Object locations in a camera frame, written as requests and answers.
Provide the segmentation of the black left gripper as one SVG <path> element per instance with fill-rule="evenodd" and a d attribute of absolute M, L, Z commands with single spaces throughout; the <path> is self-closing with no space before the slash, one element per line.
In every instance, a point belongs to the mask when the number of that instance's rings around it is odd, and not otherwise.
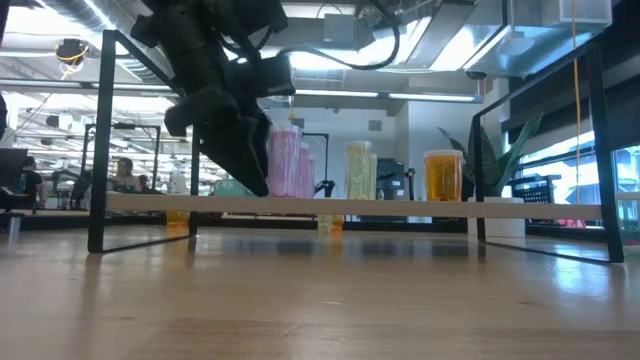
<path fill-rule="evenodd" d="M 200 133 L 200 152 L 258 197 L 269 194 L 269 139 L 272 122 L 241 113 L 239 100 L 218 87 L 205 87 L 187 95 L 165 113 L 172 136 L 185 136 L 192 126 Z"/>

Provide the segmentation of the pink cups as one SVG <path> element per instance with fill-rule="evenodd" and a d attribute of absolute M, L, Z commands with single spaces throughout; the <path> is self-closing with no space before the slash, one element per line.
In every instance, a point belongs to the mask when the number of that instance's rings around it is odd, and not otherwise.
<path fill-rule="evenodd" d="M 302 133 L 294 125 L 274 125 L 269 139 L 268 186 L 271 197 L 295 197 Z"/>

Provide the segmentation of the green cups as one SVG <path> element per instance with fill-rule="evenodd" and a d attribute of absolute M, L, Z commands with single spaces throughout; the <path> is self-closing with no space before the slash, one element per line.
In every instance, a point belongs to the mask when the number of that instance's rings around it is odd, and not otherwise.
<path fill-rule="evenodd" d="M 214 195 L 220 197 L 246 197 L 252 196 L 253 193 L 236 179 L 221 179 L 214 184 Z"/>

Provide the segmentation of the yellow cups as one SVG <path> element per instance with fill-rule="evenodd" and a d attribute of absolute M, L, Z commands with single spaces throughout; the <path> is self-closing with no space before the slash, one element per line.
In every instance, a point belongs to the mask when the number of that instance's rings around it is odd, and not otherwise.
<path fill-rule="evenodd" d="M 371 199 L 371 155 L 369 141 L 351 141 L 345 144 L 346 197 L 349 200 Z"/>

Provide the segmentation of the orange cup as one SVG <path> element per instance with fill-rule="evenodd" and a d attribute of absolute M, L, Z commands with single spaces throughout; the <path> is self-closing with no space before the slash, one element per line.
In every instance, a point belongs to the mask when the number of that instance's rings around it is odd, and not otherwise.
<path fill-rule="evenodd" d="M 424 154 L 428 201 L 461 201 L 463 164 L 463 153 L 459 150 L 434 150 Z"/>

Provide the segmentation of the black background machine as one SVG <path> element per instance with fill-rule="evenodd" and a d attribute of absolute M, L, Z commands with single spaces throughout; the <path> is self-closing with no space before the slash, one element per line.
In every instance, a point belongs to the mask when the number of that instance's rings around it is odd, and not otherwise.
<path fill-rule="evenodd" d="M 378 200 L 398 200 L 407 196 L 415 199 L 414 168 L 405 169 L 404 163 L 392 158 L 377 160 L 376 196 Z"/>

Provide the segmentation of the long ceiling light tube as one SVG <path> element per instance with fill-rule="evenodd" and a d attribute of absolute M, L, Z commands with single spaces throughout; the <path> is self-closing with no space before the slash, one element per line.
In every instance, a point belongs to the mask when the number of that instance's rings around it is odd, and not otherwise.
<path fill-rule="evenodd" d="M 53 92 L 71 94 L 98 94 L 99 84 L 86 81 L 59 81 L 0 78 L 0 90 L 15 92 Z M 115 83 L 114 92 L 120 96 L 178 96 L 179 93 L 166 85 L 144 85 Z M 367 92 L 350 90 L 318 90 L 297 89 L 295 96 L 362 98 L 377 100 L 406 100 L 421 102 L 473 103 L 480 104 L 484 97 L 481 95 L 458 95 L 441 93 L 390 93 Z"/>

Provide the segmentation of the black background monitor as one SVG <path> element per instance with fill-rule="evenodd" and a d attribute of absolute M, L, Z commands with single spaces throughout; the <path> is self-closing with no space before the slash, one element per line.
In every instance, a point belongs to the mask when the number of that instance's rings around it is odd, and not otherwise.
<path fill-rule="evenodd" d="M 24 197 L 20 189 L 23 163 L 28 151 L 0 148 L 0 212 L 8 213 Z"/>

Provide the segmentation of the snake plant in white pot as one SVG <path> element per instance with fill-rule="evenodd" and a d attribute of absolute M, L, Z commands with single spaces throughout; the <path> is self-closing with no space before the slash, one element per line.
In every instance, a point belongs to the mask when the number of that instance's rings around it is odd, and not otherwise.
<path fill-rule="evenodd" d="M 481 181 L 484 202 L 497 204 L 523 204 L 521 198 L 504 198 L 502 190 L 507 182 L 513 178 L 516 168 L 519 165 L 522 156 L 522 150 L 527 141 L 533 137 L 539 130 L 544 114 L 538 113 L 531 117 L 522 127 L 516 141 L 510 149 L 501 155 L 498 155 L 484 130 L 480 126 L 480 144 L 482 155 L 483 178 Z M 441 134 L 450 142 L 452 148 L 462 155 L 462 178 L 476 185 L 474 173 L 474 139 L 470 134 L 468 138 L 467 148 L 454 139 L 443 128 L 438 127 Z M 484 219 L 485 237 L 506 237 L 516 238 L 524 237 L 525 221 L 523 218 L 485 218 Z"/>

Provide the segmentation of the black plastic crate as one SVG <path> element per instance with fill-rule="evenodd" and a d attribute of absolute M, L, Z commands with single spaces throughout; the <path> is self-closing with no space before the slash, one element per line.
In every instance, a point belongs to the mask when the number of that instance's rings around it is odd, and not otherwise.
<path fill-rule="evenodd" d="M 514 198 L 521 198 L 525 203 L 551 204 L 554 202 L 554 180 L 560 180 L 560 175 L 534 175 L 510 180 Z"/>

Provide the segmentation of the wooden shelf black metal frame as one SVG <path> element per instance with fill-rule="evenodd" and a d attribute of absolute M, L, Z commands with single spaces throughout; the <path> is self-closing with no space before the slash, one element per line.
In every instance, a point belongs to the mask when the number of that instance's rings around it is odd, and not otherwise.
<path fill-rule="evenodd" d="M 604 225 L 608 262 L 624 260 L 622 239 L 618 225 L 615 181 L 612 163 L 613 149 L 608 142 L 607 110 L 605 104 L 602 62 L 600 51 L 594 45 L 585 45 L 571 51 L 541 76 L 547 78 L 562 66 L 579 57 L 585 57 L 589 76 L 590 110 L 595 135 L 595 151 L 600 180 L 600 205 L 556 204 L 499 204 L 488 203 L 484 191 L 479 189 L 475 201 L 417 202 L 375 201 L 341 199 L 293 199 L 256 197 L 205 197 L 193 189 L 188 195 L 129 195 L 110 193 L 107 190 L 109 140 L 112 128 L 114 75 L 116 46 L 122 44 L 135 59 L 141 61 L 161 80 L 166 75 L 130 40 L 118 30 L 106 30 L 102 34 L 101 65 L 99 73 L 98 106 L 93 159 L 94 184 L 89 212 L 87 249 L 92 254 L 105 254 L 104 230 L 109 210 L 169 210 L 187 211 L 190 214 L 189 234 L 196 236 L 198 216 L 205 212 L 285 213 L 315 215 L 396 215 L 431 216 L 450 218 L 474 218 L 477 221 L 478 239 L 486 240 L 487 219 L 600 219 Z"/>

